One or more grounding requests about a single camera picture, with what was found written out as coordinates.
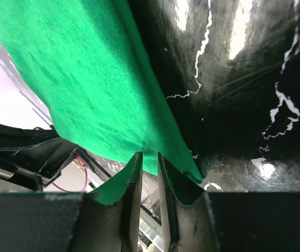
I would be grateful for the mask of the green t-shirt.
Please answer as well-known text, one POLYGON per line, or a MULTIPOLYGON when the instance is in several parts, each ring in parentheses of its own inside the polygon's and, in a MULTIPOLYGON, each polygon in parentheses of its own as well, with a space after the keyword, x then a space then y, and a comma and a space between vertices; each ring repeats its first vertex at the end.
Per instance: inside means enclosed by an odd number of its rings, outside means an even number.
POLYGON ((202 182, 127 1, 0 1, 0 42, 62 138, 122 163, 142 152, 154 175, 162 155, 202 182))

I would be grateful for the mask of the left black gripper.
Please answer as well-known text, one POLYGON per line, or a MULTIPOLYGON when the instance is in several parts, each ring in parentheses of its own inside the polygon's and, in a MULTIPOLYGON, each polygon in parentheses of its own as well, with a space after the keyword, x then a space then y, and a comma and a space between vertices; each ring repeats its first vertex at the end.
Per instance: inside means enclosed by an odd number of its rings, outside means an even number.
POLYGON ((0 192, 42 192, 42 180, 52 181, 77 149, 53 129, 0 124, 0 192))

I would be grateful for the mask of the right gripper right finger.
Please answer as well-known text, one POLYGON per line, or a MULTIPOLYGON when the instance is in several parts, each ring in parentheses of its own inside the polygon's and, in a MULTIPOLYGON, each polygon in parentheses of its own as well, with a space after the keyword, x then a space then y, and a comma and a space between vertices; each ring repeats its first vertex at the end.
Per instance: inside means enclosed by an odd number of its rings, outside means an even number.
POLYGON ((158 156, 165 251, 300 251, 299 192, 207 192, 158 156))

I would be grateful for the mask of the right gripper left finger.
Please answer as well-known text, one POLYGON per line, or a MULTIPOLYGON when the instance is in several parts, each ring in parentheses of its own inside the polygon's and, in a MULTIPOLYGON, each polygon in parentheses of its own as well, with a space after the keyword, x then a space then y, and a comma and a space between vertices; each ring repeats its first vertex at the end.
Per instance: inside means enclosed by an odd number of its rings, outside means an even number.
POLYGON ((0 193, 0 251, 136 251, 142 163, 90 193, 0 193))

